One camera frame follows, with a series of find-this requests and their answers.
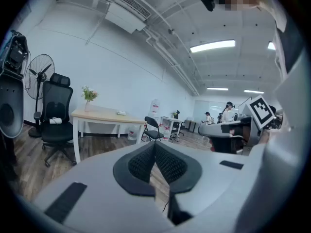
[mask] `table leg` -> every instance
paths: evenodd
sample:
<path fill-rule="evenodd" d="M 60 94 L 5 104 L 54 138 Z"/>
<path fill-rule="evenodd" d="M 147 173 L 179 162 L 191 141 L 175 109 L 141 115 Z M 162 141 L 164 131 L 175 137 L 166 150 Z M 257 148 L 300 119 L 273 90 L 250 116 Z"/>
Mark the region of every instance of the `table leg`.
<path fill-rule="evenodd" d="M 180 127 L 181 127 L 181 123 L 182 123 L 182 122 L 179 122 L 179 127 L 178 127 L 178 131 L 177 131 L 177 135 L 179 135 L 179 131 L 180 131 Z"/>
<path fill-rule="evenodd" d="M 137 139 L 136 139 L 136 144 L 139 144 L 141 143 L 141 137 L 142 137 L 142 133 L 144 132 L 144 125 L 141 124 L 139 126 L 139 130 L 138 130 L 138 133 L 137 133 Z"/>
<path fill-rule="evenodd" d="M 80 153 L 79 153 L 79 141 L 78 141 L 78 118 L 73 118 L 73 126 L 72 126 L 72 134 L 73 134 L 73 148 L 74 148 L 74 155 L 76 157 L 76 162 L 81 162 L 80 160 Z"/>
<path fill-rule="evenodd" d="M 194 127 L 193 127 L 193 131 L 192 131 L 192 133 L 194 133 L 195 126 L 196 126 L 196 122 L 194 123 Z"/>
<path fill-rule="evenodd" d="M 80 129 L 81 137 L 83 138 L 83 134 L 84 134 L 84 121 L 80 122 L 80 126 L 81 126 L 81 129 Z"/>
<path fill-rule="evenodd" d="M 119 125 L 118 138 L 120 138 L 120 134 L 121 134 L 121 124 Z"/>
<path fill-rule="evenodd" d="M 172 134 L 172 129 L 173 129 L 173 121 L 170 121 L 171 122 L 171 125 L 170 125 L 170 137 L 171 137 L 171 134 Z"/>

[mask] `black office chair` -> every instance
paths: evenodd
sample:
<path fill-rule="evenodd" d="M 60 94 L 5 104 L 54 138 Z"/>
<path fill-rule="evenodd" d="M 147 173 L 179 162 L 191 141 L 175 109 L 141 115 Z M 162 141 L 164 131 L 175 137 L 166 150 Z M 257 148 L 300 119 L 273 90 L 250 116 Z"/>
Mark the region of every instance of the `black office chair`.
<path fill-rule="evenodd" d="M 146 121 L 146 128 L 145 128 L 144 132 L 142 133 L 141 137 L 142 137 L 144 134 L 146 134 L 146 135 L 149 137 L 149 140 L 150 140 L 150 141 L 151 141 L 151 138 L 152 138 L 153 140 L 155 140 L 155 141 L 156 141 L 157 139 L 160 139 L 160 141 L 161 141 L 161 138 L 164 137 L 164 134 L 160 133 L 160 131 L 159 131 L 159 126 L 158 126 L 156 120 L 154 120 L 154 119 L 151 118 L 151 117 L 146 116 L 146 117 L 145 117 L 145 121 Z M 148 130 L 147 124 L 149 124 L 149 125 L 151 125 L 151 126 L 157 128 L 157 131 L 156 131 L 156 130 Z"/>
<path fill-rule="evenodd" d="M 184 133 L 181 132 L 181 130 L 184 130 L 186 127 L 183 125 L 184 122 L 181 122 L 180 130 L 179 133 L 185 135 Z M 173 123 L 173 128 L 176 128 L 176 130 L 172 130 L 172 133 L 177 133 L 178 128 L 179 128 L 179 122 L 174 122 Z"/>
<path fill-rule="evenodd" d="M 70 78 L 60 74 L 52 74 L 49 81 L 43 83 L 43 106 L 41 113 L 35 112 L 34 119 L 41 121 L 42 149 L 46 146 L 54 147 L 49 155 L 44 159 L 45 165 L 50 166 L 48 160 L 57 152 L 61 151 L 72 163 L 72 160 L 64 148 L 72 148 L 73 144 L 68 141 L 73 139 L 72 124 L 69 122 L 69 102 L 73 93 L 70 86 Z M 50 124 L 53 117 L 61 118 L 61 124 Z"/>

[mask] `ceiling light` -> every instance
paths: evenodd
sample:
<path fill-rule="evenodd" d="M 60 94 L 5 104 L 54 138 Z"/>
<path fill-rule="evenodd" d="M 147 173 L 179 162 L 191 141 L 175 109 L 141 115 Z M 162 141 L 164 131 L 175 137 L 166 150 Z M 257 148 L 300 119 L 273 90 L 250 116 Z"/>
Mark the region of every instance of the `ceiling light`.
<path fill-rule="evenodd" d="M 245 90 L 244 92 L 264 94 L 264 92 L 262 92 L 262 91 L 249 91 L 249 90 Z"/>
<path fill-rule="evenodd" d="M 271 49 L 271 50 L 275 50 L 276 49 L 276 47 L 274 46 L 273 42 L 269 41 L 268 49 Z"/>
<path fill-rule="evenodd" d="M 228 48 L 228 47 L 234 47 L 235 46 L 235 40 L 227 40 L 227 41 L 217 41 L 212 43 L 206 43 L 199 46 L 191 47 L 191 52 L 200 52 L 204 50 L 210 50 L 210 49 L 219 49 L 219 48 Z"/>
<path fill-rule="evenodd" d="M 227 91 L 229 90 L 228 88 L 214 88 L 214 87 L 208 87 L 208 90 L 219 90 L 219 91 Z"/>

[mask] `standing fan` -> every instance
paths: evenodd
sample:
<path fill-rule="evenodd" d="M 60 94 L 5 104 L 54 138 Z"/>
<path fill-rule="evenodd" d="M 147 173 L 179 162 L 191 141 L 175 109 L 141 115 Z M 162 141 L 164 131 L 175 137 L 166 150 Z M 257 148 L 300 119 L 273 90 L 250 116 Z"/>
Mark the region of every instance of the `standing fan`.
<path fill-rule="evenodd" d="M 38 100 L 42 99 L 42 84 L 49 80 L 55 72 L 52 58 L 46 54 L 35 57 L 29 64 L 25 74 L 25 89 L 28 95 L 35 99 L 35 111 L 37 112 Z M 31 137 L 41 137 L 39 120 L 35 121 L 35 128 L 28 130 Z"/>

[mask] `chair headrest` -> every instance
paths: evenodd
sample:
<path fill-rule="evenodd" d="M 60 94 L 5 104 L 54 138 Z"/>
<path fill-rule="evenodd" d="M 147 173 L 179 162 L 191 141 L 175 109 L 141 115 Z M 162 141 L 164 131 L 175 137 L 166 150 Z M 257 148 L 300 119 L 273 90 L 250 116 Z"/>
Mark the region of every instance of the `chair headrest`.
<path fill-rule="evenodd" d="M 70 86 L 70 78 L 60 75 L 58 73 L 53 73 L 50 82 L 60 86 Z"/>

